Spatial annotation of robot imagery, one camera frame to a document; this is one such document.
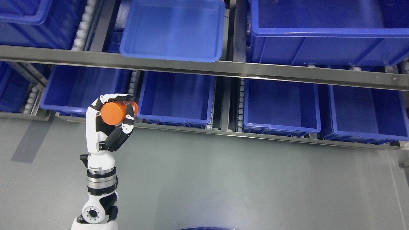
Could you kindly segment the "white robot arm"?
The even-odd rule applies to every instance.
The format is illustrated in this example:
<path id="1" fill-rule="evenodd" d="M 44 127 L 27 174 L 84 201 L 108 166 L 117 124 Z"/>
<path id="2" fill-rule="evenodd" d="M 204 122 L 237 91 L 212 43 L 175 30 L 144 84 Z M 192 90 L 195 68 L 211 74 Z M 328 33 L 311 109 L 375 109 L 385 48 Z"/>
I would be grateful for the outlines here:
<path id="1" fill-rule="evenodd" d="M 118 230 L 116 168 L 95 173 L 86 171 L 88 200 L 72 223 L 72 230 Z"/>

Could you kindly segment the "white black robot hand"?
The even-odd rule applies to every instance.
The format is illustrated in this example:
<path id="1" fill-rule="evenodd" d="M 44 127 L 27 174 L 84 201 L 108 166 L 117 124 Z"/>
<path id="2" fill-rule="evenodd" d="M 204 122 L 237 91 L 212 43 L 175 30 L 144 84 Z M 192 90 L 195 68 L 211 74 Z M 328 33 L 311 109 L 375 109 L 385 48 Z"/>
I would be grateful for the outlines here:
<path id="1" fill-rule="evenodd" d="M 129 94 L 104 94 L 96 98 L 86 111 L 86 144 L 88 157 L 86 167 L 92 174 L 103 174 L 115 169 L 114 152 L 130 137 L 134 130 L 135 114 Z M 126 102 L 125 117 L 119 125 L 103 121 L 101 110 L 112 102 Z"/>

